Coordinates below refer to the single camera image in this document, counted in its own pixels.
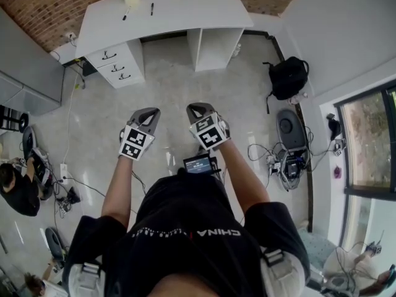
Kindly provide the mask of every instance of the gray floor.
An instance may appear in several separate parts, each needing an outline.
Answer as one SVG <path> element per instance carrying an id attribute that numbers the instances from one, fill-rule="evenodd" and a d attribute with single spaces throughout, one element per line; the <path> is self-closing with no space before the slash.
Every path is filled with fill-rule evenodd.
<path id="1" fill-rule="evenodd" d="M 76 89 L 70 114 L 70 150 L 66 163 L 71 175 L 85 184 L 106 193 L 118 157 L 118 134 L 134 110 L 148 106 L 161 109 L 156 140 L 134 170 L 148 189 L 158 178 L 174 173 L 182 159 L 191 157 L 197 142 L 188 131 L 186 106 L 195 101 L 211 103 L 229 122 L 231 136 L 248 163 L 264 184 L 268 182 L 265 158 L 249 161 L 247 147 L 258 143 L 271 148 L 278 142 L 275 117 L 287 103 L 270 99 L 271 114 L 267 115 L 265 98 L 270 92 L 267 68 L 262 61 L 278 62 L 271 44 L 264 37 L 245 35 L 242 50 L 225 70 L 195 73 L 185 38 L 174 38 L 144 44 L 146 83 L 115 90 L 99 74 L 86 79 L 85 90 Z M 67 112 L 70 105 L 75 72 L 67 70 L 63 106 L 52 113 L 32 118 L 38 144 L 49 153 L 59 173 L 67 149 Z M 22 156 L 19 144 L 22 135 L 6 133 L 0 137 L 4 145 L 3 158 Z M 251 150 L 252 157 L 263 154 L 261 148 Z M 220 167 L 223 160 L 217 155 Z M 77 187 L 82 201 L 63 219 L 56 222 L 64 242 L 69 245 L 80 217 L 100 215 L 103 197 L 84 186 Z M 243 219 L 230 178 L 226 176 L 226 190 L 236 219 Z M 284 202 L 296 223 L 308 218 L 306 175 L 299 188 L 286 192 L 278 178 L 272 176 L 268 191 L 271 199 Z M 132 208 L 137 210 L 143 199 L 142 186 L 132 182 Z M 29 218 L 13 211 L 0 199 L 0 235 L 9 253 L 0 249 L 0 265 L 14 278 L 21 279 L 20 271 L 41 275 L 50 259 L 50 253 L 40 230 L 54 226 L 53 198 L 41 204 L 38 216 Z M 131 216 L 130 226 L 135 220 Z"/>

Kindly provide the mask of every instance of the black drawer handle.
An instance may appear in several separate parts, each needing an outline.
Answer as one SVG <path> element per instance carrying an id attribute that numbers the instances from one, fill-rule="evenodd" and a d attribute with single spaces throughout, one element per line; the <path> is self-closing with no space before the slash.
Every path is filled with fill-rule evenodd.
<path id="1" fill-rule="evenodd" d="M 121 70 L 123 70 L 125 67 L 123 66 L 123 68 L 120 68 L 120 69 L 117 69 L 117 65 L 113 65 L 114 66 L 114 69 L 112 69 L 111 71 L 112 72 L 118 72 L 118 71 L 121 71 Z"/>
<path id="2" fill-rule="evenodd" d="M 123 80 L 123 79 L 130 78 L 130 76 L 131 76 L 131 75 L 129 75 L 129 76 L 127 76 L 127 77 L 124 77 L 124 74 L 121 74 L 121 77 L 119 78 L 119 80 Z"/>
<path id="3" fill-rule="evenodd" d="M 112 57 L 114 57 L 114 56 L 117 56 L 117 53 L 115 53 L 115 54 L 112 55 L 112 56 L 108 56 L 108 55 L 107 55 L 107 51 L 105 51 L 105 57 L 102 58 L 102 61 L 105 61 L 106 59 L 112 58 Z"/>

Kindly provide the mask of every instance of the vase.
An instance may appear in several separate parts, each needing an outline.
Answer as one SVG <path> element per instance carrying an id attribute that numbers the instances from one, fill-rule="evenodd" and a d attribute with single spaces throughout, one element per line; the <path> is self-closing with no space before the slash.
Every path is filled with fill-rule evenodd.
<path id="1" fill-rule="evenodd" d="M 125 4 L 128 7 L 131 7 L 131 9 L 135 9 L 138 7 L 138 5 L 140 4 L 141 0 L 124 0 Z"/>

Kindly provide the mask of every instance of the black bag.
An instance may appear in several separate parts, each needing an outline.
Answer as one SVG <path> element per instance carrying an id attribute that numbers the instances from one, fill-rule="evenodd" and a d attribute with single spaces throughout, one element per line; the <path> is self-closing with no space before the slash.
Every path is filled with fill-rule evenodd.
<path id="1" fill-rule="evenodd" d="M 268 98 L 274 95 L 278 100 L 287 100 L 297 95 L 308 81 L 309 65 L 306 61 L 294 56 L 277 65 L 270 62 L 263 62 L 263 64 L 270 66 L 269 75 L 272 82 L 272 91 L 267 97 L 267 113 L 269 114 Z"/>

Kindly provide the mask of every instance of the power outlet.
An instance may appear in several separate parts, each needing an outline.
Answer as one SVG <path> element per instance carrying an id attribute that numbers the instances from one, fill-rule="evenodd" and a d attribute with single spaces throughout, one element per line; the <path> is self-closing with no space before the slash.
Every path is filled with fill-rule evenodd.
<path id="1" fill-rule="evenodd" d="M 66 164 L 61 164 L 61 178 L 63 179 L 62 184 L 67 185 L 69 183 L 68 179 L 64 179 L 63 177 L 69 178 L 69 172 L 67 171 L 67 165 Z"/>
<path id="2" fill-rule="evenodd" d="M 77 37 L 76 37 L 76 35 L 74 34 L 74 32 L 67 32 L 65 35 L 64 35 L 68 40 L 70 39 L 70 40 L 72 40 L 72 41 L 74 41 Z"/>

